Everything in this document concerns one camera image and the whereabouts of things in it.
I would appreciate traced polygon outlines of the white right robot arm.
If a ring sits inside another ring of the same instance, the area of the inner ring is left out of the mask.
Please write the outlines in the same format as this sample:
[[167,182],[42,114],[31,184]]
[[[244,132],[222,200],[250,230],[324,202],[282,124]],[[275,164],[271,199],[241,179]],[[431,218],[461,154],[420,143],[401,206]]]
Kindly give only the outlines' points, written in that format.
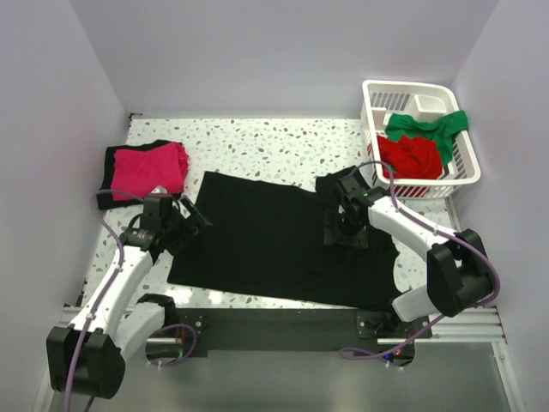
[[368,188],[356,174],[338,179],[337,207],[325,215],[325,245],[365,249],[368,231],[378,229],[398,239],[426,264],[425,285],[391,302],[382,316],[384,331],[403,336],[418,318],[454,317],[498,290],[498,280],[480,236],[455,232],[412,211],[382,187]]

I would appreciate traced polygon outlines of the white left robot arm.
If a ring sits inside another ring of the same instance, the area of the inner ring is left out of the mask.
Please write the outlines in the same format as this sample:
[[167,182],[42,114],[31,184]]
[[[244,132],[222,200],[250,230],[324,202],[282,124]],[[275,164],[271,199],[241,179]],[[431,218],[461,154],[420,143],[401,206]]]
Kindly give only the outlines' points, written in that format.
[[182,251],[210,223],[188,197],[159,192],[144,197],[137,220],[117,236],[112,263],[87,304],[46,338],[51,388],[67,401],[74,393],[114,397],[127,362],[154,333],[186,329],[196,344],[196,329],[180,321],[172,297],[144,294],[134,309],[128,305],[159,256]]

